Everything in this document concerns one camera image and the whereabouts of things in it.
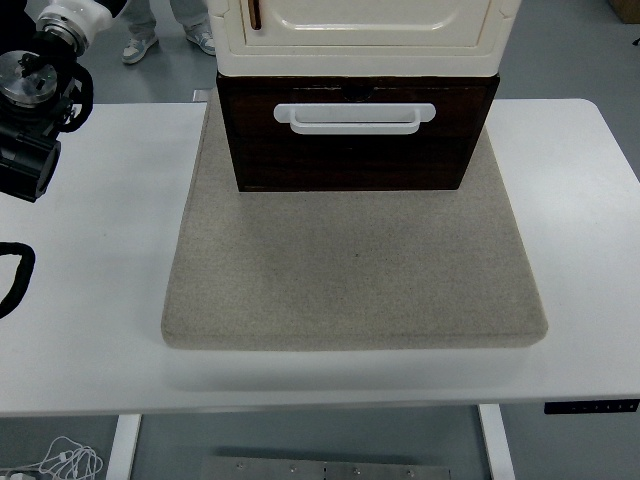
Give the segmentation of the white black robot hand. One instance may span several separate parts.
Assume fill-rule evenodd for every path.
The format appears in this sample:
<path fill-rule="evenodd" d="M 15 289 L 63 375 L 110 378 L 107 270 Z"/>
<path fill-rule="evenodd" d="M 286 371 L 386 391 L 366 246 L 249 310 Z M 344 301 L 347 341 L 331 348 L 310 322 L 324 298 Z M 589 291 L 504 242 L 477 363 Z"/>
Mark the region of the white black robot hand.
<path fill-rule="evenodd" d="M 46 18 L 66 19 L 75 31 L 90 39 L 109 29 L 127 3 L 127 0 L 50 1 L 39 15 L 38 21 L 42 23 Z"/>

